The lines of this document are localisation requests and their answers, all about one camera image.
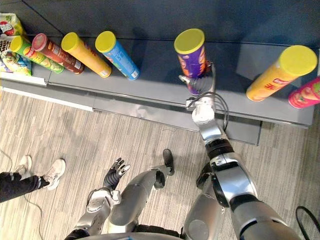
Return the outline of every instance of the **red can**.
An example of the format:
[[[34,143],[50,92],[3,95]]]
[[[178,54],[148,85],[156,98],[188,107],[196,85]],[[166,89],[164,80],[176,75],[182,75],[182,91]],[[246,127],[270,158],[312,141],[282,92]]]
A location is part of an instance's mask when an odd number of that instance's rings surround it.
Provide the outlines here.
[[[39,33],[34,37],[32,48],[75,74],[84,71],[85,65],[82,62],[62,50],[57,44],[49,40],[44,33]]]
[[[293,91],[288,100],[297,109],[320,104],[320,76]]]

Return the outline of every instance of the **dark gray wall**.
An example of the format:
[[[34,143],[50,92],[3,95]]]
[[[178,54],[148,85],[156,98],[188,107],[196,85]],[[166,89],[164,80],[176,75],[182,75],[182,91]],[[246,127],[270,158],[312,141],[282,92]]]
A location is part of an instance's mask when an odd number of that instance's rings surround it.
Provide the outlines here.
[[[17,14],[28,34],[47,33],[50,36],[61,36],[59,31],[21,1],[0,0],[0,13]]]
[[[185,29],[201,28],[207,41],[320,47],[320,0],[25,2],[64,34],[77,32],[83,37],[95,37],[102,31],[112,30],[119,38],[173,40]],[[42,22],[24,21],[23,12],[15,8],[17,5],[12,4],[12,8],[6,5],[5,11],[18,13],[30,34],[43,32]]]

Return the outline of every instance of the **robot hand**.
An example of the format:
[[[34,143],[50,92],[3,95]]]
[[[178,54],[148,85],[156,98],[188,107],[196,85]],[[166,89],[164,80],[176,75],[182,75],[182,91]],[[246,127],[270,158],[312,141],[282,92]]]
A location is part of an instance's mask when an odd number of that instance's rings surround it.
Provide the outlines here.
[[[111,166],[104,177],[103,187],[115,190],[121,177],[130,169],[130,164],[125,165],[125,161],[119,157]]]
[[[216,69],[212,62],[206,61],[206,69],[203,76],[191,78],[179,75],[179,79],[197,92],[197,94],[207,91],[213,92],[215,89]]]

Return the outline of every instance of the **pink can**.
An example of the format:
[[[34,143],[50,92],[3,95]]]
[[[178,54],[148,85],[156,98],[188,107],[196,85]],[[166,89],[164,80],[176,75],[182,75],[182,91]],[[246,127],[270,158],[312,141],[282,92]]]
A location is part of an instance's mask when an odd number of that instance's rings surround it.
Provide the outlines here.
[[[293,91],[288,101],[297,109],[320,104],[320,76]]]

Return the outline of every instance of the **black pants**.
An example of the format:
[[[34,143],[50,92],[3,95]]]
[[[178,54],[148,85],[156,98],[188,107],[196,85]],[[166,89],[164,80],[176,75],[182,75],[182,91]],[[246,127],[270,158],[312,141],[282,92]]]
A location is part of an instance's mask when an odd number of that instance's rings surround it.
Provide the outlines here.
[[[0,203],[31,193],[49,184],[40,176],[34,175],[23,180],[21,177],[17,172],[0,173]]]

